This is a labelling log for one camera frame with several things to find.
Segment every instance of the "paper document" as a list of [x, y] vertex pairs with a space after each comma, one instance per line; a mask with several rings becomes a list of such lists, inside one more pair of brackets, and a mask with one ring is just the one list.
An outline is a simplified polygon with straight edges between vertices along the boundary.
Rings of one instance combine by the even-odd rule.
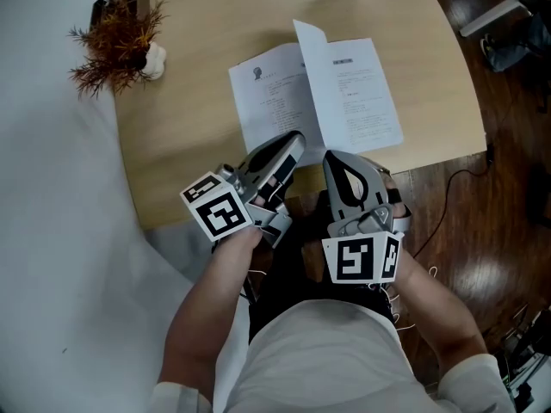
[[300, 166], [321, 161], [325, 146], [298, 44], [278, 46], [233, 67], [230, 78], [247, 152], [299, 130], [307, 142]]
[[300, 166], [325, 151], [351, 153], [400, 144], [403, 135], [370, 39], [327, 43], [321, 29], [294, 22], [299, 44], [285, 44], [230, 69], [248, 152], [301, 131]]

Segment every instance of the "white backdrop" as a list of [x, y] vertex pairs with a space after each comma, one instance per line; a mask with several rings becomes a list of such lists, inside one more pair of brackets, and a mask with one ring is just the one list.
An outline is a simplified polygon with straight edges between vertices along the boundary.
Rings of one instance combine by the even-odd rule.
[[[6, 413], [140, 412], [190, 283], [144, 240], [113, 97], [67, 71], [95, 0], [0, 0], [0, 405]], [[246, 305], [219, 365], [223, 407]]]

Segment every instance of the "black shorts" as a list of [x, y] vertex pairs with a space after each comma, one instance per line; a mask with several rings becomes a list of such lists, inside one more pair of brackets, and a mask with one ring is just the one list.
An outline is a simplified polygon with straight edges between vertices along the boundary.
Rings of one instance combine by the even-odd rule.
[[390, 302], [379, 285], [336, 285], [331, 282], [326, 265], [320, 283], [308, 279], [302, 260], [302, 245], [300, 230], [294, 225], [275, 249], [272, 266], [260, 286], [260, 297], [249, 307], [249, 342], [270, 321], [309, 299], [354, 303], [381, 314], [393, 323]]

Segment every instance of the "brown plant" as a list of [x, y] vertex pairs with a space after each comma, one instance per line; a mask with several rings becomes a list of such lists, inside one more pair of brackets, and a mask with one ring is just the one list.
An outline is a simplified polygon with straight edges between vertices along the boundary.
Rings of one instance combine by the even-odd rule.
[[149, 45], [164, 19], [161, 15], [164, 2], [156, 2], [143, 20], [130, 11], [131, 2], [109, 0], [102, 19], [89, 32], [77, 28], [69, 32], [69, 36], [89, 52], [83, 65], [70, 70], [79, 97], [88, 92], [98, 96], [105, 83], [115, 94], [120, 94], [132, 83], [151, 81], [142, 69]]

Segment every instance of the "hand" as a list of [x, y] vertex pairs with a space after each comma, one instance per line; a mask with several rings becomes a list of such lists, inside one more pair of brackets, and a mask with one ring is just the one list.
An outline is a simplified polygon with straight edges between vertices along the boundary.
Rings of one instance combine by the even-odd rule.
[[[386, 173], [382, 174], [382, 181], [385, 183], [386, 189], [395, 189], [396, 183], [394, 182], [394, 179], [387, 175]], [[404, 217], [406, 215], [406, 205], [404, 205], [404, 202], [398, 202], [393, 204], [393, 216], [395, 218]]]
[[262, 239], [262, 232], [255, 226], [247, 226], [235, 231], [224, 239], [223, 244], [230, 244], [237, 250], [254, 250]]

